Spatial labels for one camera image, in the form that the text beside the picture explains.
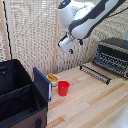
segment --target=cup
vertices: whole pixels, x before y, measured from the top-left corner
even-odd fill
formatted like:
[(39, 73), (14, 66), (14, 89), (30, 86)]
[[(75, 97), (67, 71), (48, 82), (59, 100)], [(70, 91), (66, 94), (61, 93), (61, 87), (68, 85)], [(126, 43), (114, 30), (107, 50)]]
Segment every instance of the cup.
[(67, 81), (59, 81), (58, 82), (58, 94), (60, 96), (66, 96), (69, 86), (70, 84)]

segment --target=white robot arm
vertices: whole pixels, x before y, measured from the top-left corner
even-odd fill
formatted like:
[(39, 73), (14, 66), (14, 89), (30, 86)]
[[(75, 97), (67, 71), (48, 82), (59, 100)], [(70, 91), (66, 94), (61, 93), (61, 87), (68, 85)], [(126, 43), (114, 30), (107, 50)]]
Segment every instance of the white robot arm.
[(58, 16), (66, 35), (60, 40), (59, 46), (67, 52), (77, 42), (89, 37), (92, 30), (107, 18), (126, 0), (99, 0), (94, 5), (90, 2), (64, 0), (58, 7)]

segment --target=black handle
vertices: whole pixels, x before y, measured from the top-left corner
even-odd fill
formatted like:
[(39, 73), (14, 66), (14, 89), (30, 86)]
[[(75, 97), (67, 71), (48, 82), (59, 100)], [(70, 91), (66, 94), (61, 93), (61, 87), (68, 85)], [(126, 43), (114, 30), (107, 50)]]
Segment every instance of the black handle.
[(36, 128), (41, 128), (41, 124), (42, 124), (42, 119), (41, 118), (38, 118), (36, 120)]

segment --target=black panel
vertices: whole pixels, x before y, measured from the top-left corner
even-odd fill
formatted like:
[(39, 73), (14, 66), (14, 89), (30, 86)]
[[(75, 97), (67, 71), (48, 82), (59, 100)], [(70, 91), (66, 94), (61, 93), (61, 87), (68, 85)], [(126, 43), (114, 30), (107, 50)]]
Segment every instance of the black panel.
[(71, 2), (71, 0), (64, 0), (58, 7), (58, 9), (63, 9), (65, 8), (69, 3)]

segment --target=black bin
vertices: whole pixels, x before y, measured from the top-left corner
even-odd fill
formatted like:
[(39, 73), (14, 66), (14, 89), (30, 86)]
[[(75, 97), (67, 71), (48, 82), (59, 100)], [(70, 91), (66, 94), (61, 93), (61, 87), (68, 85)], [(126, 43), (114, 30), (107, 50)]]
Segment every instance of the black bin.
[(0, 62), (0, 128), (45, 128), (48, 102), (19, 60)]

